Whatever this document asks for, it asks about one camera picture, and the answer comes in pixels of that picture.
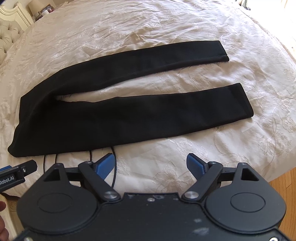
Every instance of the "finger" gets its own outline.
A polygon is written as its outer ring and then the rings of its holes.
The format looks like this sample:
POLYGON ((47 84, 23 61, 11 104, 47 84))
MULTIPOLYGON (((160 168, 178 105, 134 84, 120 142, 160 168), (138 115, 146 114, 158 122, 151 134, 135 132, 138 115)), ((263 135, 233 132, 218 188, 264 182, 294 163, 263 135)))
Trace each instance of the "finger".
POLYGON ((3 201, 0 201, 0 212, 6 208, 6 204, 3 201))
POLYGON ((3 218, 0 216, 0 233, 4 230, 5 228, 5 223, 3 218))
POLYGON ((3 231, 0 233, 0 240, 1 241, 8 241, 9 233, 7 229, 3 229, 3 231))

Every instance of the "label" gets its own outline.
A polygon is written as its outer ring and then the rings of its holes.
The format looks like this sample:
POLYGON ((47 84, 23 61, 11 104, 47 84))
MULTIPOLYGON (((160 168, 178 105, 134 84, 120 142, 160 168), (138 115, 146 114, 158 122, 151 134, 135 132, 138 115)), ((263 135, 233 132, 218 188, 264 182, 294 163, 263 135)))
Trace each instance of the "label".
POLYGON ((12 183, 15 180, 14 174, 10 174, 6 177, 0 178, 0 187, 9 183, 12 183))

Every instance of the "lampshade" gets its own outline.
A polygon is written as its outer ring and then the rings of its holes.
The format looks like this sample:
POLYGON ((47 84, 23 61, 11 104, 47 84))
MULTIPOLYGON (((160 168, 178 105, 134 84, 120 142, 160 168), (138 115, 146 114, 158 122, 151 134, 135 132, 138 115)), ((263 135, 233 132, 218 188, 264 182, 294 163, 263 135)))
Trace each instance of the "lampshade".
POLYGON ((35 15, 41 11, 46 5, 42 4, 39 0, 32 0, 29 2, 29 8, 33 14, 34 17, 35 15))

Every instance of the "tufted headboard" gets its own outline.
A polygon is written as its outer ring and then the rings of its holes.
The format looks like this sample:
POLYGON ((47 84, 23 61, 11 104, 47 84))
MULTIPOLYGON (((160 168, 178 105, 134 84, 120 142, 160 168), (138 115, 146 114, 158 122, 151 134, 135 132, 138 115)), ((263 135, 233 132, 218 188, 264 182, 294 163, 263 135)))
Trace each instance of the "tufted headboard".
POLYGON ((24 32, 16 21, 6 21, 0 18, 0 64, 6 57, 10 46, 24 32))
POLYGON ((17 2, 13 9, 0 6, 0 65, 6 52, 21 34, 33 24, 30 14, 17 2))

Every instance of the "white mark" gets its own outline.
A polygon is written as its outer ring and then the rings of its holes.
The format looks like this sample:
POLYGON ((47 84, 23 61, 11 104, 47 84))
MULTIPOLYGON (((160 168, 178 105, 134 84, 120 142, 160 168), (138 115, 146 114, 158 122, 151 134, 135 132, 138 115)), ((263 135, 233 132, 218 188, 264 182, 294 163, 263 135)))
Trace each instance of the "white mark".
POLYGON ((206 236, 207 234, 209 234, 209 228, 195 229, 195 230, 193 230, 193 233, 200 235, 200 236, 206 236))
POLYGON ((163 195, 153 195, 153 197, 156 199, 164 199, 165 198, 165 196, 163 196, 163 195))
POLYGON ((194 222, 195 222, 195 223, 201 223, 202 220, 201 220, 200 218, 196 218, 196 219, 194 219, 194 222))

